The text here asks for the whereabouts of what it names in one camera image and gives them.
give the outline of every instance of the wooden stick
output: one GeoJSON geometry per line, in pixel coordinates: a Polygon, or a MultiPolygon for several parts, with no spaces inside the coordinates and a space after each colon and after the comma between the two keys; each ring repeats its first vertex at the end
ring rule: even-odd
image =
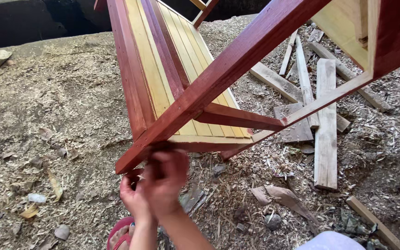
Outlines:
{"type": "Polygon", "coordinates": [[[242,128],[256,128],[278,130],[283,129],[281,121],[248,111],[233,109],[216,103],[210,103],[203,112],[195,118],[198,122],[236,126],[242,128]]]}
{"type": "Polygon", "coordinates": [[[147,146],[169,139],[219,94],[285,40],[329,0],[272,0],[170,105],[116,163],[126,173],[147,156],[147,146]]]}
{"type": "MultiPolygon", "coordinates": [[[[264,82],[266,85],[274,88],[282,96],[292,103],[302,102],[302,92],[294,84],[279,76],[276,72],[270,70],[264,64],[258,62],[254,65],[249,72],[264,82]]],[[[337,114],[337,131],[343,132],[349,125],[350,121],[337,114]]]]}
{"type": "MultiPolygon", "coordinates": [[[[305,56],[303,55],[302,42],[300,37],[296,36],[296,61],[297,70],[299,73],[300,88],[302,90],[303,105],[308,105],[314,101],[313,91],[311,90],[310,79],[308,76],[307,63],[305,62],[305,56]]],[[[316,114],[308,116],[308,123],[310,128],[319,127],[319,118],[316,114]]]]}
{"type": "Polygon", "coordinates": [[[294,41],[296,40],[298,29],[293,32],[291,38],[289,39],[288,48],[286,48],[285,57],[282,62],[281,70],[279,71],[279,75],[284,76],[286,72],[286,67],[288,66],[289,57],[291,56],[292,47],[294,46],[294,41]]]}
{"type": "Polygon", "coordinates": [[[372,214],[368,208],[364,206],[356,197],[350,196],[347,201],[348,205],[353,208],[356,213],[366,219],[370,224],[378,224],[378,235],[388,243],[392,249],[400,250],[400,240],[390,231],[388,228],[382,224],[382,222],[372,214]]]}
{"type": "MultiPolygon", "coordinates": [[[[317,62],[316,98],[319,99],[336,89],[336,62],[319,59],[317,62]]],[[[337,189],[337,134],[336,103],[317,112],[320,126],[316,130],[314,144],[314,186],[337,189]]]]}
{"type": "Polygon", "coordinates": [[[219,2],[219,0],[209,0],[206,3],[206,8],[200,11],[197,17],[192,21],[194,28],[198,28],[204,19],[211,13],[214,6],[219,2]]]}
{"type": "MultiPolygon", "coordinates": [[[[308,46],[320,57],[326,59],[332,59],[336,61],[336,73],[341,76],[345,81],[349,81],[356,77],[356,74],[353,73],[345,64],[341,62],[341,60],[337,59],[330,51],[328,51],[323,45],[320,43],[309,43],[308,46]]],[[[371,103],[375,108],[377,108],[380,112],[385,112],[391,109],[391,106],[386,103],[382,98],[377,96],[374,91],[365,86],[358,90],[358,93],[361,94],[369,103],[371,103]]]]}

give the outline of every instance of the dry leaf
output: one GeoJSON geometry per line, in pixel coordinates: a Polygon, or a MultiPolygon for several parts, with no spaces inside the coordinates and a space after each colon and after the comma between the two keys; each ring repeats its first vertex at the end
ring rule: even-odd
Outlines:
{"type": "Polygon", "coordinates": [[[52,184],[53,192],[55,193],[56,196],[55,201],[57,202],[59,201],[61,195],[63,194],[63,188],[59,184],[59,181],[56,179],[55,174],[53,174],[52,171],[50,171],[50,169],[47,170],[47,174],[49,175],[49,180],[50,183],[52,184]]]}
{"type": "Polygon", "coordinates": [[[55,236],[62,240],[67,240],[69,237],[70,229],[68,226],[61,224],[55,229],[55,236]]]}
{"type": "Polygon", "coordinates": [[[41,139],[44,141],[48,141],[53,135],[52,130],[48,128],[40,128],[38,132],[40,133],[41,139]]]}
{"type": "Polygon", "coordinates": [[[24,217],[26,219],[32,218],[39,212],[38,208],[36,207],[35,204],[30,205],[29,208],[27,208],[24,212],[22,212],[20,215],[21,217],[24,217]]]}
{"type": "Polygon", "coordinates": [[[70,155],[72,156],[71,160],[77,158],[79,154],[80,154],[80,153],[78,153],[78,150],[76,150],[76,149],[71,149],[71,150],[70,150],[70,155]]]}

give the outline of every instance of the dirt floor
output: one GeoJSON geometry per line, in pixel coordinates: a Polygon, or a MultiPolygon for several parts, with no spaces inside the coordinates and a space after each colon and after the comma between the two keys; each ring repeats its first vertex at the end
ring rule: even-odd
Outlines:
{"type": "MultiPolygon", "coordinates": [[[[249,22],[243,16],[203,23],[200,32],[216,57],[249,22]]],[[[299,35],[304,40],[313,28],[303,26],[299,35]]],[[[287,43],[262,63],[278,72],[287,43]]],[[[328,37],[321,43],[361,72],[328,37]]],[[[118,199],[120,177],[114,162],[132,144],[112,33],[7,50],[14,52],[14,65],[0,68],[0,249],[105,249],[109,230],[128,215],[118,199]],[[52,137],[45,141],[40,130],[48,129],[43,137],[52,137]],[[55,160],[60,148],[68,156],[55,160]],[[47,170],[63,190],[58,202],[47,170]],[[37,203],[32,210],[38,213],[25,219],[20,214],[33,204],[28,194],[44,195],[47,201],[37,203]],[[61,224],[70,228],[65,241],[54,236],[61,224]]],[[[317,60],[314,55],[308,63],[314,90],[317,60]]],[[[260,206],[251,193],[250,188],[264,184],[289,187],[271,168],[294,173],[289,185],[317,217],[318,231],[344,232],[364,242],[368,237],[348,232],[341,219],[341,213],[359,218],[345,203],[347,196],[355,195],[400,239],[400,69],[370,86],[393,109],[380,113],[359,94],[337,103],[338,113],[352,122],[338,135],[337,192],[315,189],[313,155],[300,153],[300,145],[284,144],[277,135],[232,158],[217,179],[212,177],[212,167],[221,163],[217,153],[191,154],[191,175],[183,193],[197,185],[208,195],[192,218],[216,248],[293,249],[313,237],[299,214],[275,201],[260,206]],[[247,211],[235,218],[242,203],[247,211]],[[271,213],[281,217],[276,231],[263,224],[263,216],[271,213]],[[237,223],[244,225],[243,232],[237,223]]],[[[274,116],[275,106],[289,104],[249,73],[231,88],[247,111],[274,116]]],[[[159,247],[169,246],[160,240],[159,247]]]]}

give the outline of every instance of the wooden beam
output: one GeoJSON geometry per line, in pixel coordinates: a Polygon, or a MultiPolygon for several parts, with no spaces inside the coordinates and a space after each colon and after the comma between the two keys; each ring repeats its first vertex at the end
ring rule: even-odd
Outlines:
{"type": "MultiPolygon", "coordinates": [[[[282,119],[303,107],[302,103],[297,102],[288,105],[281,105],[274,107],[274,115],[276,119],[282,119]]],[[[281,132],[281,138],[283,142],[299,142],[299,141],[311,141],[314,140],[313,134],[311,133],[310,125],[307,119],[303,119],[291,125],[288,128],[283,129],[281,132]]]]}
{"type": "Polygon", "coordinates": [[[369,0],[369,60],[373,77],[400,66],[400,1],[369,0]]]}
{"type": "Polygon", "coordinates": [[[134,45],[125,3],[122,0],[108,1],[129,122],[133,139],[136,141],[152,125],[155,117],[149,101],[146,82],[141,73],[140,57],[134,45]]]}
{"type": "Polygon", "coordinates": [[[206,5],[201,0],[190,0],[193,4],[197,6],[200,10],[204,10],[206,5]]]}
{"type": "Polygon", "coordinates": [[[146,158],[147,146],[169,139],[219,94],[285,40],[329,0],[272,0],[116,163],[126,173],[146,158]]]}
{"type": "Polygon", "coordinates": [[[203,112],[194,118],[198,122],[236,126],[242,128],[277,130],[283,124],[274,118],[258,115],[248,111],[233,109],[224,105],[210,103],[203,112]]]}
{"type": "MultiPolygon", "coordinates": [[[[299,73],[300,88],[302,90],[303,105],[308,105],[314,101],[313,90],[311,90],[311,83],[308,76],[307,63],[303,55],[302,42],[300,37],[296,36],[296,61],[297,70],[299,73]]],[[[311,128],[319,127],[319,118],[317,114],[312,114],[308,117],[308,123],[311,128]]]]}
{"type": "Polygon", "coordinates": [[[156,0],[141,0],[147,22],[154,37],[158,55],[168,79],[174,99],[189,87],[188,77],[178,57],[171,35],[164,22],[163,15],[156,0]]]}
{"type": "MultiPolygon", "coordinates": [[[[316,99],[336,89],[336,62],[319,59],[317,62],[316,99]]],[[[337,189],[337,134],[336,103],[319,110],[320,126],[316,129],[314,143],[314,186],[337,189]]]]}
{"type": "Polygon", "coordinates": [[[197,15],[197,17],[192,21],[192,25],[194,28],[198,28],[200,24],[204,21],[204,19],[211,13],[213,10],[214,6],[219,2],[219,0],[209,0],[206,3],[206,8],[200,11],[200,13],[197,15]]]}
{"type": "MultiPolygon", "coordinates": [[[[328,51],[323,45],[320,43],[309,43],[308,46],[320,57],[326,59],[332,59],[336,61],[336,72],[339,76],[341,76],[345,81],[349,81],[356,77],[356,74],[353,73],[345,64],[341,62],[341,60],[337,59],[330,51],[328,51]]],[[[382,98],[377,96],[374,91],[365,86],[358,90],[358,93],[361,94],[371,105],[377,108],[380,112],[385,112],[391,109],[391,106],[382,98]]]]}
{"type": "MultiPolygon", "coordinates": [[[[249,70],[249,72],[266,85],[274,88],[290,102],[303,103],[302,92],[300,88],[297,88],[294,84],[279,76],[276,72],[270,70],[270,68],[264,64],[258,62],[249,70]]],[[[350,121],[337,114],[337,131],[343,132],[350,125],[350,123],[350,121]]]]}
{"type": "Polygon", "coordinates": [[[285,57],[282,62],[281,70],[279,71],[279,75],[284,76],[286,72],[286,67],[288,66],[289,57],[291,56],[292,47],[294,46],[294,41],[296,40],[298,29],[292,33],[291,38],[289,39],[288,47],[286,48],[285,57]]]}
{"type": "Polygon", "coordinates": [[[348,205],[353,208],[356,213],[366,219],[369,224],[378,224],[378,235],[389,244],[392,249],[400,250],[400,240],[376,217],[368,208],[364,206],[356,197],[350,196],[347,201],[348,205]]]}

